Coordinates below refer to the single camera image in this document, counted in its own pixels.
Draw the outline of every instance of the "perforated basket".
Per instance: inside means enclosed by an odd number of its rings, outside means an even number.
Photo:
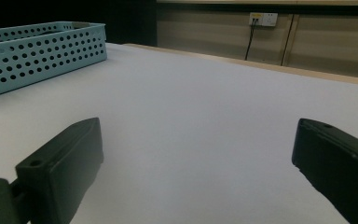
[[[104,24],[57,21],[0,29],[0,93],[103,60]]]

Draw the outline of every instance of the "dark background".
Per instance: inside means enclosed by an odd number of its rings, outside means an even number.
[[[105,23],[106,42],[157,45],[156,0],[0,1],[0,28],[50,21]]]

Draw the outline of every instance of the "white tabletop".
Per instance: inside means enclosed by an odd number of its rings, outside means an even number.
[[[74,224],[347,223],[291,163],[300,118],[358,137],[358,85],[107,45],[0,95],[0,177],[99,117],[105,163]]]

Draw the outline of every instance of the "wall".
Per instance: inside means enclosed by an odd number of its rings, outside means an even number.
[[[158,47],[243,59],[249,12],[158,11]],[[257,27],[249,61],[358,77],[358,16],[279,14]]]

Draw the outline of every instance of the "power socket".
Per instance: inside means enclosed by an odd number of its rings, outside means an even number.
[[[275,26],[277,24],[278,13],[264,13],[262,26]]]
[[[256,26],[275,26],[277,24],[278,13],[251,12],[249,15],[249,25],[256,20]]]
[[[256,20],[255,25],[261,25],[263,22],[263,14],[261,12],[251,12],[249,15],[249,25],[254,24],[254,20]]]

